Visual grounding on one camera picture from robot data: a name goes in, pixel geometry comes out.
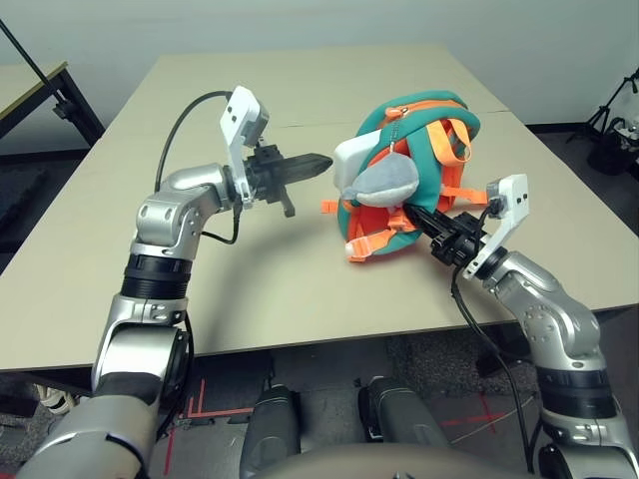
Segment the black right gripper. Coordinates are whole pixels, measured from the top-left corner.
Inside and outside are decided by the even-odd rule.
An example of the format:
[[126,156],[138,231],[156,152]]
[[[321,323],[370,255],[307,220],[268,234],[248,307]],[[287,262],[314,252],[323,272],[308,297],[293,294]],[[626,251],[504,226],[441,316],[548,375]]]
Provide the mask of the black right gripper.
[[[484,224],[487,212],[479,217],[461,213],[449,217],[442,213],[431,213],[416,205],[406,206],[408,219],[431,241],[432,255],[446,265],[466,265],[482,248]],[[433,226],[437,234],[433,236]]]

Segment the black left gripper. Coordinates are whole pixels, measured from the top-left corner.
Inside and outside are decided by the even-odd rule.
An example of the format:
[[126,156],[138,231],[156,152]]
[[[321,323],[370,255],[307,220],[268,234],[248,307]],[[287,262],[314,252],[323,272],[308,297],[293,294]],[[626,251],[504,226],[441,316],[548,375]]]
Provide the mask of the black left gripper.
[[284,159],[276,145],[256,147],[245,161],[247,178],[255,199],[268,204],[280,202],[286,218],[294,217],[296,208],[281,181],[298,183],[309,180],[324,173],[331,165],[330,157],[317,153]]

